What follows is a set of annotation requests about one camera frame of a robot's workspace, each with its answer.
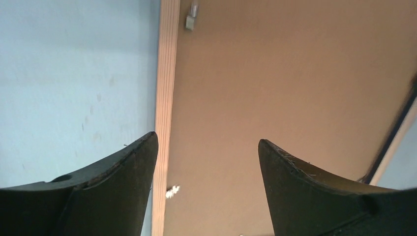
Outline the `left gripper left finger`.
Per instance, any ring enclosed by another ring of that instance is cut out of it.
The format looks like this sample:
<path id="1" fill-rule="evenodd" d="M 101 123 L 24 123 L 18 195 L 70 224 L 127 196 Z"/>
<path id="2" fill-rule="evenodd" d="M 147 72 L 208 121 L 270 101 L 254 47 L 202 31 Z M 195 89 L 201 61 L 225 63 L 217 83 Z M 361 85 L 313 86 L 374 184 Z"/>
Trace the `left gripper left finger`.
<path id="1" fill-rule="evenodd" d="M 51 182 L 0 191 L 3 236 L 138 236 L 157 161 L 153 131 Z"/>

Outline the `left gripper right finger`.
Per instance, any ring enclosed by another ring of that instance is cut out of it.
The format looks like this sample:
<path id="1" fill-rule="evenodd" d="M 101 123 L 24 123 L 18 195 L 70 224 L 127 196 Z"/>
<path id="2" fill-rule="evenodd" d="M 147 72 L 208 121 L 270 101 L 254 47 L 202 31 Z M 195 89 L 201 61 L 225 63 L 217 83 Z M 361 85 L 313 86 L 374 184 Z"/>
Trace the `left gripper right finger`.
<path id="1" fill-rule="evenodd" d="M 294 157 L 269 140 L 258 155 L 277 236 L 414 236 L 416 189 L 360 183 Z"/>

